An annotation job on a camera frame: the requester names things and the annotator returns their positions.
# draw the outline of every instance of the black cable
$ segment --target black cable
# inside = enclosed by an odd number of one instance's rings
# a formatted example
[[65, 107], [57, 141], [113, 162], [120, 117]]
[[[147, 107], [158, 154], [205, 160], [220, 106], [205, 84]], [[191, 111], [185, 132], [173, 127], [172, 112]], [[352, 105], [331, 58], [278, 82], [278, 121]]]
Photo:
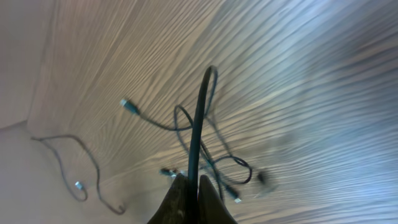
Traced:
[[[216, 124], [215, 124], [214, 122], [212, 122], [212, 120], [209, 119], [209, 118], [207, 117], [207, 116], [208, 116], [208, 113], [209, 113], [209, 111], [210, 111], [211, 102], [212, 102], [213, 97], [214, 97], [214, 94], [215, 94], [216, 84], [217, 84], [217, 79], [218, 79], [218, 72], [217, 72], [217, 69], [216, 69], [214, 66], [210, 66], [210, 67], [206, 70], [205, 76], [203, 77], [203, 81], [202, 81], [202, 84], [201, 84], [201, 90], [202, 90], [202, 87], [203, 87], [204, 85], [205, 85], [205, 87], [206, 87], [206, 89], [207, 89], [208, 80], [209, 80], [211, 74], [213, 74], [213, 86], [211, 87], [210, 96], [209, 96], [209, 99], [208, 99], [207, 107], [206, 107], [205, 110], [204, 110], [203, 117], [209, 122], [210, 126], [215, 130], [215, 133], [216, 133], [216, 135], [218, 136], [218, 138], [220, 139], [220, 141], [221, 141], [221, 143], [223, 144], [224, 148], [226, 149], [226, 151], [227, 151], [227, 153], [228, 153], [228, 156], [223, 156], [223, 157], [221, 157], [221, 158], [218, 158], [218, 159], [216, 159], [216, 160], [213, 160], [213, 159], [211, 158], [211, 154], [209, 153], [209, 151], [208, 151], [208, 149], [207, 149], [205, 143], [204, 143], [202, 140], [200, 140], [200, 146], [201, 146], [201, 149], [202, 149], [202, 150], [200, 151], [200, 155], [201, 155], [202, 158], [204, 158], [204, 160], [206, 160], [206, 162], [207, 162], [207, 165], [203, 165], [203, 164], [199, 163], [200, 166], [201, 166], [200, 169], [205, 169], [205, 170], [208, 171], [211, 175], [213, 175], [213, 174], [212, 174], [207, 168], [210, 166], [210, 167], [213, 169], [213, 172], [214, 172], [213, 177], [214, 177], [214, 178], [216, 179], [216, 181], [217, 181], [217, 184], [218, 184], [218, 192], [219, 192], [220, 198], [221, 198], [222, 200], [223, 200], [223, 192], [222, 192], [222, 189], [221, 189], [221, 185], [224, 185], [224, 187], [226, 188], [226, 190], [234, 197], [234, 199], [237, 199], [237, 198], [238, 198], [238, 193], [237, 193], [237, 191], [235, 191], [231, 186], [229, 186], [229, 185], [228, 185], [225, 181], [223, 181], [222, 179], [225, 179], [227, 182], [229, 182], [229, 183], [231, 183], [231, 184], [246, 184], [246, 183], [248, 183], [248, 182], [251, 180], [251, 178], [252, 178], [252, 167], [251, 167], [245, 160], [243, 160], [243, 159], [241, 159], [241, 158], [236, 157], [236, 156], [233, 155], [233, 153], [231, 152], [231, 149], [229, 148], [228, 144], [226, 143], [226, 141], [224, 140], [224, 138], [222, 137], [222, 135], [221, 135], [220, 132], [218, 131], [218, 128], [216, 127]], [[200, 103], [201, 105], [204, 106], [205, 98], [206, 98], [206, 91], [201, 91], [200, 94], [199, 94], [198, 105], [199, 105], [199, 103]], [[190, 153], [190, 150], [188, 149], [187, 145], [184, 143], [184, 141], [183, 141], [182, 138], [181, 138], [180, 131], [185, 131], [185, 130], [191, 129], [192, 127], [194, 127], [194, 123], [193, 123], [192, 117], [188, 114], [188, 112], [186, 111], [186, 109], [185, 109], [182, 105], [177, 105], [177, 106], [175, 106], [175, 108], [174, 108], [174, 127], [170, 127], [170, 126], [166, 126], [166, 125], [160, 124], [160, 123], [158, 123], [158, 122], [156, 122], [156, 121], [154, 121], [154, 120], [152, 120], [152, 119], [146, 117], [145, 115], [143, 115], [143, 114], [139, 111], [138, 107], [137, 107], [135, 104], [133, 104], [131, 101], [122, 100], [122, 101], [121, 101], [121, 104], [122, 104], [126, 109], [128, 109], [130, 112], [139, 115], [140, 118], [142, 118], [142, 119], [145, 120], [145, 121], [148, 121], [150, 124], [153, 124], [153, 125], [155, 125], [155, 126], [161, 128], [161, 129], [164, 129], [164, 130], [167, 130], [167, 131], [175, 131], [176, 134], [177, 134], [177, 138], [178, 138], [178, 140], [180, 141], [182, 147], [183, 147], [188, 153]], [[188, 121], [189, 121], [189, 124], [190, 124], [189, 126], [186, 126], [186, 127], [184, 127], [184, 128], [178, 127], [178, 118], [177, 118], [178, 110], [181, 110], [181, 111], [184, 113], [184, 115], [187, 117], [187, 119], [188, 119]], [[217, 162], [219, 162], [219, 161], [222, 161], [223, 159], [233, 159], [233, 161], [235, 161], [238, 165], [248, 168], [248, 169], [249, 169], [249, 175], [248, 175], [247, 179], [244, 180], [244, 181], [232, 180], [232, 179], [228, 178], [226, 175], [222, 174], [220, 171], [218, 171], [218, 169], [216, 168], [215, 164], [216, 164]]]
[[95, 161], [93, 155], [91, 154], [91, 152], [88, 150], [88, 148], [86, 147], [86, 145], [84, 144], [84, 142], [77, 136], [74, 136], [72, 134], [64, 134], [64, 135], [59, 135], [59, 136], [49, 136], [49, 137], [44, 137], [44, 138], [35, 138], [32, 137], [32, 140], [35, 141], [39, 141], [42, 144], [44, 144], [45, 146], [47, 146], [55, 155], [55, 157], [58, 160], [58, 163], [60, 164], [60, 168], [61, 168], [61, 175], [62, 175], [62, 179], [63, 182], [65, 183], [65, 185], [67, 186], [68, 191], [70, 192], [70, 194], [72, 194], [72, 196], [79, 202], [84, 202], [85, 200], [87, 200], [88, 195], [87, 195], [87, 191], [85, 189], [85, 187], [83, 185], [79, 185], [81, 191], [84, 192], [85, 197], [84, 199], [80, 199], [78, 198], [73, 191], [71, 190], [71, 188], [68, 185], [68, 182], [65, 178], [65, 174], [63, 172], [63, 166], [62, 166], [62, 161], [61, 158], [59, 156], [59, 153], [57, 152], [57, 150], [55, 150], [49, 143], [45, 142], [45, 140], [49, 140], [49, 139], [59, 139], [59, 138], [67, 138], [67, 139], [73, 139], [75, 140], [80, 147], [86, 152], [86, 154], [88, 155], [88, 157], [90, 158], [91, 162], [93, 163], [95, 169], [96, 169], [96, 173], [97, 173], [97, 180], [96, 180], [96, 190], [97, 190], [97, 194], [98, 194], [98, 198], [99, 200], [108, 208], [110, 209], [113, 213], [117, 214], [117, 215], [122, 215], [126, 210], [124, 207], [119, 206], [119, 211], [114, 209], [105, 199], [102, 198], [101, 193], [100, 193], [100, 167], [97, 164], [97, 162]]

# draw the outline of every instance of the thin black wire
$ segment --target thin black wire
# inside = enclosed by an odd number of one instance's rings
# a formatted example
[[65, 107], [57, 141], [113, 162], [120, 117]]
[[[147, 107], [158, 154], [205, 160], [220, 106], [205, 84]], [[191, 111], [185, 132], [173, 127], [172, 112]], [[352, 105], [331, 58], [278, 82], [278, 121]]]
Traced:
[[102, 198], [101, 192], [100, 192], [100, 167], [99, 167], [99, 165], [97, 164], [97, 162], [95, 161], [95, 159], [94, 159], [93, 155], [91, 154], [91, 152], [88, 150], [87, 146], [84, 144], [84, 142], [83, 142], [79, 137], [74, 136], [74, 135], [72, 135], [72, 134], [63, 134], [63, 135], [49, 136], [49, 137], [44, 137], [44, 138], [35, 138], [35, 137], [32, 137], [32, 140], [41, 142], [42, 144], [44, 144], [45, 146], [47, 146], [47, 147], [54, 153], [55, 157], [56, 157], [57, 160], [58, 160], [58, 163], [60, 164], [62, 179], [63, 179], [63, 182], [65, 183], [65, 185], [67, 186], [68, 191], [70, 192], [70, 194], [72, 194], [72, 196], [73, 196], [76, 200], [78, 200], [79, 202], [84, 202], [84, 201], [87, 200], [87, 198], [88, 198], [87, 191], [86, 191], [85, 187], [83, 186], [83, 188], [82, 188], [82, 191], [83, 191], [84, 194], [85, 194], [84, 199], [78, 198], [78, 197], [73, 193], [73, 191], [71, 190], [71, 188], [69, 187], [68, 182], [67, 182], [67, 180], [66, 180], [66, 178], [65, 178], [65, 174], [64, 174], [64, 172], [63, 172], [62, 161], [61, 161], [61, 158], [60, 158], [60, 156], [59, 156], [59, 153], [58, 153], [57, 150], [55, 150], [49, 143], [45, 142], [45, 140], [49, 140], [49, 139], [59, 139], [59, 138], [67, 138], [67, 139], [73, 139], [73, 140], [75, 140], [75, 141], [80, 145], [80, 147], [87, 153], [88, 157], [90, 158], [91, 162], [93, 163], [93, 165], [94, 165], [94, 167], [95, 167], [95, 169], [96, 169], [96, 173], [97, 173], [96, 191], [97, 191], [99, 200], [100, 200], [108, 209], [110, 209], [113, 213], [115, 213], [115, 214], [117, 214], [117, 215], [122, 215], [122, 214], [126, 211], [126, 209], [125, 209], [123, 206], [120, 205], [120, 206], [119, 206], [119, 211], [118, 211], [118, 210], [114, 209], [105, 199]]
[[[210, 118], [208, 118], [208, 113], [210, 111], [210, 106], [211, 106], [211, 102], [212, 102], [214, 94], [215, 94], [216, 85], [217, 85], [217, 79], [218, 79], [218, 71], [217, 71], [217, 69], [214, 66], [211, 66], [209, 69], [211, 69], [212, 74], [213, 74], [213, 86], [211, 87], [210, 96], [209, 96], [209, 99], [208, 99], [207, 107], [205, 109], [204, 117], [209, 122], [210, 126], [215, 130], [215, 133], [218, 136], [218, 138], [220, 139], [220, 141], [221, 141], [222, 145], [224, 146], [224, 148], [226, 149], [226, 151], [228, 153], [228, 156], [223, 156], [221, 158], [213, 160], [211, 158], [211, 154], [209, 153], [205, 143], [201, 140], [200, 141], [200, 146], [201, 146], [202, 150], [200, 151], [200, 155], [202, 156], [202, 158], [204, 158], [204, 160], [206, 160], [207, 164], [204, 165], [204, 164], [202, 164], [200, 162], [200, 166], [201, 166], [200, 169], [205, 169], [209, 174], [211, 174], [213, 176], [213, 178], [216, 179], [217, 184], [218, 184], [218, 192], [220, 194], [221, 200], [223, 201], [224, 197], [223, 197], [223, 191], [221, 189], [221, 185], [224, 185], [226, 187], [227, 183], [225, 181], [223, 181], [222, 179], [225, 179], [227, 182], [230, 182], [232, 184], [246, 184], [252, 178], [252, 167], [245, 160], [233, 155], [233, 153], [231, 152], [230, 147], [228, 146], [228, 144], [226, 143], [225, 139], [220, 134], [220, 131], [218, 130], [216, 124]], [[178, 115], [178, 110], [181, 110], [183, 112], [183, 114], [187, 117], [187, 119], [189, 121], [189, 124], [190, 124], [189, 126], [186, 126], [184, 128], [179, 128], [178, 127], [178, 116], [177, 116]], [[146, 117], [142, 113], [139, 113], [139, 116], [143, 120], [145, 120], [145, 121], [149, 122], [150, 124], [153, 124], [153, 125], [161, 128], [161, 129], [164, 129], [164, 130], [167, 130], [167, 131], [175, 131], [176, 134], [177, 134], [177, 138], [180, 141], [180, 144], [185, 149], [185, 151], [187, 153], [189, 153], [189, 149], [188, 149], [187, 145], [184, 143], [183, 139], [181, 138], [180, 131], [185, 131], [185, 130], [191, 129], [193, 127], [193, 120], [192, 120], [192, 117], [188, 114], [188, 112], [186, 111], [186, 109], [182, 105], [177, 105], [174, 108], [174, 127], [170, 127], [170, 126], [166, 126], [164, 124], [160, 124], [160, 123], [158, 123], [158, 122]], [[235, 161], [238, 165], [248, 168], [249, 169], [249, 175], [248, 175], [247, 179], [244, 180], [244, 181], [236, 181], [236, 180], [230, 179], [229, 177], [227, 177], [226, 175], [221, 173], [216, 168], [216, 163], [219, 162], [219, 161], [222, 161], [224, 159], [233, 159], [233, 161]], [[214, 175], [208, 170], [209, 166], [213, 169]]]

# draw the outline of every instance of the wood grain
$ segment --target wood grain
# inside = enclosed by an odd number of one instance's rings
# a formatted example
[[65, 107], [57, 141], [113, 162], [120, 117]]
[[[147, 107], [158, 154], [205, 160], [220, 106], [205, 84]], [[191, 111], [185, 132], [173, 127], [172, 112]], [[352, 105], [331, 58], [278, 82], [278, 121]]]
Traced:
[[[203, 72], [216, 65], [212, 119], [234, 153], [278, 185], [260, 198], [255, 180], [238, 186], [243, 203], [226, 202], [238, 222], [397, 222], [389, 212], [398, 199], [397, 8], [387, 0], [61, 0], [28, 126], [36, 136], [80, 136], [101, 166], [104, 194], [144, 223], [169, 187], [158, 170], [186, 169], [187, 155], [175, 133], [119, 101], [172, 125], [176, 104], [193, 114]], [[226, 153], [207, 123], [203, 140], [213, 157]], [[68, 178], [94, 191], [88, 158], [52, 143], [70, 158]], [[246, 175], [231, 161], [219, 167]], [[98, 221], [106, 212], [94, 208], [95, 200], [85, 207]]]
[[28, 117], [52, 12], [53, 0], [0, 2], [0, 128]]

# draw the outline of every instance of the cable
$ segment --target cable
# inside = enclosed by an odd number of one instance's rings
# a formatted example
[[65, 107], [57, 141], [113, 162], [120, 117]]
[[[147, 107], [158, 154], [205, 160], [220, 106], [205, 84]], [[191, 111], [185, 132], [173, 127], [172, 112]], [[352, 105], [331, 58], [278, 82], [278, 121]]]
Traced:
[[119, 210], [116, 210], [116, 209], [114, 209], [105, 199], [102, 198], [101, 193], [100, 193], [100, 167], [99, 167], [99, 165], [97, 164], [97, 162], [95, 161], [95, 159], [94, 159], [93, 155], [91, 154], [91, 152], [88, 150], [88, 148], [86, 147], [86, 145], [84, 144], [84, 142], [83, 142], [79, 137], [74, 136], [74, 135], [72, 135], [72, 134], [64, 134], [64, 135], [59, 135], [59, 136], [49, 136], [49, 137], [44, 137], [44, 138], [35, 138], [35, 137], [32, 137], [32, 140], [41, 142], [43, 145], [47, 146], [47, 147], [54, 153], [55, 157], [56, 157], [57, 160], [58, 160], [58, 163], [60, 164], [61, 176], [62, 176], [63, 182], [65, 183], [65, 186], [67, 186], [67, 189], [68, 189], [68, 191], [70, 192], [70, 194], [73, 196], [73, 198], [75, 198], [75, 199], [76, 199], [77, 201], [79, 201], [79, 202], [84, 202], [85, 200], [87, 200], [88, 194], [87, 194], [87, 191], [86, 191], [86, 188], [84, 187], [84, 185], [81, 185], [79, 182], [77, 182], [75, 185], [76, 185], [76, 187], [77, 187], [79, 190], [83, 191], [85, 197], [84, 197], [83, 199], [81, 199], [81, 198], [78, 198], [78, 197], [73, 193], [73, 191], [72, 191], [71, 188], [69, 187], [68, 182], [67, 182], [67, 180], [66, 180], [66, 178], [65, 178], [65, 174], [64, 174], [64, 172], [63, 172], [62, 161], [61, 161], [61, 158], [60, 158], [59, 153], [58, 153], [57, 150], [55, 150], [49, 143], [45, 142], [45, 140], [49, 140], [49, 139], [59, 139], [59, 138], [67, 138], [67, 139], [73, 139], [73, 140], [75, 140], [75, 141], [80, 145], [80, 147], [83, 149], [83, 151], [86, 152], [86, 154], [87, 154], [88, 157], [90, 158], [90, 161], [93, 163], [93, 165], [94, 165], [94, 167], [95, 167], [95, 170], [96, 170], [96, 173], [97, 173], [96, 191], [97, 191], [97, 195], [98, 195], [99, 200], [100, 200], [108, 209], [110, 209], [113, 213], [115, 213], [115, 214], [117, 214], [117, 215], [122, 215], [122, 214], [126, 211], [126, 209], [125, 209], [124, 207], [119, 206]]
[[[211, 91], [210, 91], [210, 96], [208, 99], [208, 103], [207, 103], [207, 107], [204, 109], [205, 107], [205, 101], [206, 101], [206, 90], [207, 90], [207, 86], [208, 86], [208, 82], [210, 79], [210, 75], [213, 74], [213, 86], [211, 87]], [[191, 161], [194, 162], [194, 166], [196, 166], [196, 168], [198, 167], [198, 163], [197, 163], [197, 159], [198, 157], [196, 157], [197, 154], [197, 149], [196, 149], [196, 145], [198, 144], [198, 141], [200, 143], [200, 155], [202, 156], [202, 158], [204, 158], [204, 160], [206, 160], [207, 164], [203, 165], [202, 163], [199, 162], [200, 164], [200, 168], [199, 169], [205, 169], [209, 174], [211, 174], [213, 176], [213, 178], [215, 178], [215, 180], [217, 181], [218, 184], [218, 192], [220, 195], [221, 200], [223, 201], [223, 192], [221, 189], [221, 185], [224, 185], [225, 189], [227, 190], [227, 192], [235, 199], [236, 202], [240, 201], [239, 199], [239, 194], [238, 192], [233, 189], [229, 184], [226, 183], [229, 182], [231, 184], [246, 184], [248, 183], [251, 178], [252, 178], [252, 167], [243, 159], [236, 157], [233, 155], [233, 153], [231, 152], [231, 149], [229, 148], [228, 144], [226, 143], [226, 141], [224, 140], [224, 138], [222, 137], [222, 135], [220, 134], [220, 132], [218, 131], [218, 128], [216, 126], [216, 124], [210, 119], [208, 118], [208, 113], [210, 111], [210, 106], [211, 106], [211, 102], [213, 100], [214, 94], [215, 94], [215, 90], [216, 90], [216, 84], [217, 84], [217, 79], [218, 79], [218, 72], [217, 69], [214, 66], [210, 66], [209, 68], [207, 68], [206, 72], [205, 72], [205, 76], [203, 77], [203, 81], [201, 84], [201, 88], [200, 88], [200, 93], [199, 93], [199, 97], [198, 97], [198, 103], [197, 103], [197, 109], [195, 112], [195, 118], [197, 116], [197, 114], [202, 114], [203, 117], [199, 117], [198, 119], [202, 119], [201, 123], [198, 124], [200, 126], [202, 126], [203, 124], [203, 118], [206, 119], [210, 126], [215, 130], [216, 135], [218, 136], [218, 138], [220, 139], [222, 145], [224, 146], [224, 148], [226, 149], [228, 155], [227, 156], [223, 156], [221, 158], [218, 158], [216, 160], [213, 160], [211, 158], [211, 154], [209, 153], [205, 143], [200, 139], [199, 136], [199, 140], [197, 139], [197, 136], [194, 136], [194, 131], [195, 131], [195, 123], [192, 120], [192, 117], [188, 114], [188, 112], [186, 111], [186, 109], [182, 106], [182, 105], [177, 105], [174, 108], [174, 127], [170, 127], [170, 126], [166, 126], [164, 124], [160, 124], [148, 117], [146, 117], [145, 115], [143, 115], [138, 107], [132, 103], [129, 100], [122, 100], [121, 104], [125, 107], [125, 109], [129, 110], [131, 113], [138, 115], [140, 118], [142, 118], [143, 120], [149, 122], [150, 124], [153, 124], [161, 129], [167, 130], [167, 131], [175, 131], [177, 134], [177, 138], [180, 141], [182, 147], [185, 149], [185, 151], [187, 151], [190, 154], [190, 160], [189, 160], [189, 166], [191, 166]], [[177, 118], [177, 114], [178, 114], [178, 110], [181, 110], [183, 112], [183, 114], [187, 117], [188, 121], [189, 121], [189, 126], [180, 128], [178, 126], [178, 118]], [[192, 141], [193, 141], [193, 137], [196, 137], [194, 143], [192, 143], [191, 141], [191, 150], [188, 149], [187, 145], [184, 143], [184, 141], [181, 138], [180, 132], [181, 131], [185, 131], [185, 130], [189, 130], [193, 128], [192, 130]], [[216, 168], [216, 163], [219, 161], [222, 161], [224, 159], [232, 159], [233, 161], [235, 161], [238, 165], [243, 166], [245, 168], [248, 168], [249, 170], [249, 175], [247, 177], [246, 180], [244, 181], [237, 181], [237, 180], [232, 180], [230, 178], [228, 178], [226, 175], [222, 174], [220, 171], [218, 171], [218, 169]], [[209, 170], [208, 167], [211, 167], [213, 169], [213, 173], [212, 174]], [[188, 179], [195, 179], [196, 180], [196, 184], [195, 182], [193, 183], [193, 185], [196, 185], [196, 189], [195, 189], [195, 195], [197, 193], [197, 179], [198, 179], [198, 170], [193, 169], [191, 167], [188, 168]]]

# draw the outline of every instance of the black wire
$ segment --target black wire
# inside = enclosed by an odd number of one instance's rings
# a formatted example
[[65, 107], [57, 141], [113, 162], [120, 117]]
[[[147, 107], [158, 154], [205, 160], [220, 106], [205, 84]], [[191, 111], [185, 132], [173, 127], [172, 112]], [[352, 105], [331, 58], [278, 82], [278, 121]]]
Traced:
[[74, 136], [72, 134], [64, 134], [64, 135], [58, 135], [58, 136], [49, 136], [49, 137], [44, 137], [44, 138], [35, 138], [32, 137], [32, 140], [36, 140], [41, 142], [42, 144], [44, 144], [45, 146], [47, 146], [55, 155], [55, 157], [58, 160], [58, 163], [60, 164], [60, 168], [61, 168], [61, 175], [62, 175], [62, 179], [63, 182], [65, 183], [65, 185], [67, 186], [68, 191], [70, 192], [70, 194], [72, 194], [72, 196], [78, 200], [79, 202], [84, 202], [85, 200], [87, 200], [88, 195], [87, 195], [87, 191], [85, 189], [85, 187], [82, 185], [82, 191], [85, 194], [84, 199], [80, 199], [78, 198], [73, 191], [71, 190], [71, 188], [69, 187], [67, 180], [65, 178], [65, 174], [63, 172], [63, 166], [62, 166], [62, 161], [61, 158], [59, 156], [59, 153], [57, 152], [57, 150], [55, 150], [49, 143], [45, 142], [45, 140], [49, 140], [49, 139], [59, 139], [59, 138], [67, 138], [67, 139], [73, 139], [75, 140], [80, 147], [87, 153], [88, 157], [90, 158], [91, 162], [93, 163], [95, 169], [96, 169], [96, 173], [97, 173], [97, 180], [96, 180], [96, 191], [98, 194], [98, 198], [99, 200], [108, 208], [110, 209], [113, 213], [117, 214], [117, 215], [122, 215], [126, 210], [123, 206], [119, 206], [119, 211], [114, 209], [105, 199], [102, 198], [101, 193], [100, 193], [100, 167], [97, 164], [97, 162], [95, 161], [93, 155], [91, 154], [91, 152], [88, 150], [88, 148], [86, 147], [86, 145], [84, 144], [84, 142], [77, 136]]
[[[210, 96], [209, 96], [209, 99], [208, 99], [207, 107], [206, 107], [205, 112], [204, 112], [204, 117], [209, 122], [210, 126], [215, 130], [215, 133], [218, 136], [218, 138], [220, 139], [220, 141], [221, 141], [222, 145], [224, 146], [224, 148], [226, 149], [226, 151], [228, 153], [228, 156], [223, 156], [221, 158], [213, 160], [211, 158], [211, 154], [209, 153], [205, 143], [202, 140], [200, 140], [200, 146], [201, 146], [201, 149], [202, 149], [200, 151], [200, 155], [202, 156], [202, 158], [204, 158], [204, 160], [206, 160], [207, 164], [204, 165], [204, 164], [199, 162], [199, 164], [200, 164], [200, 168], [199, 169], [205, 169], [210, 174], [212, 174], [212, 173], [208, 170], [208, 167], [210, 166], [213, 169], [214, 175], [212, 175], [212, 176], [217, 181], [218, 192], [220, 194], [221, 200], [223, 201], [224, 197], [223, 197], [223, 191], [221, 189], [221, 185], [224, 185], [225, 187], [227, 187], [227, 183], [225, 181], [223, 181], [223, 179], [225, 179], [227, 182], [232, 183], [232, 184], [238, 184], [238, 185], [239, 184], [246, 184], [252, 178], [252, 167], [245, 160], [233, 155], [233, 153], [231, 152], [231, 149], [229, 148], [229, 146], [226, 143], [225, 139], [220, 134], [220, 131], [218, 130], [216, 124], [210, 118], [208, 118], [208, 113], [210, 111], [211, 102], [213, 100], [213, 97], [214, 97], [214, 94], [215, 94], [215, 90], [216, 90], [218, 72], [217, 72], [217, 69], [214, 66], [210, 66], [206, 70], [206, 74], [207, 74], [207, 72], [211, 72], [213, 74], [213, 85], [211, 87], [211, 91], [210, 91]], [[178, 127], [178, 116], [177, 116], [178, 115], [178, 110], [181, 110], [183, 112], [183, 114], [187, 117], [187, 119], [189, 121], [189, 124], [190, 124], [189, 126], [186, 126], [184, 128], [179, 128]], [[137, 114], [143, 120], [148, 121], [150, 124], [153, 124], [153, 125], [161, 128], [161, 129], [164, 129], [164, 130], [167, 130], [167, 131], [175, 131], [176, 134], [177, 134], [177, 138], [180, 141], [182, 147], [185, 149], [185, 151], [187, 153], [190, 152], [190, 150], [188, 149], [187, 145], [184, 143], [183, 139], [181, 138], [180, 131], [185, 131], [185, 130], [191, 129], [193, 127], [193, 120], [192, 120], [192, 117], [188, 114], [188, 112], [186, 111], [186, 109], [182, 105], [177, 105], [174, 108], [174, 127], [170, 127], [170, 126], [166, 126], [166, 125], [160, 124], [160, 123], [158, 123], [158, 122], [146, 117], [142, 113], [137, 113]], [[216, 163], [219, 162], [219, 161], [222, 161], [224, 159], [233, 159], [233, 161], [235, 161], [238, 165], [243, 166], [245, 168], [248, 168], [249, 169], [249, 175], [248, 175], [247, 179], [244, 180], [244, 181], [236, 181], [236, 180], [230, 179], [229, 177], [227, 177], [226, 175], [221, 173], [216, 168]]]

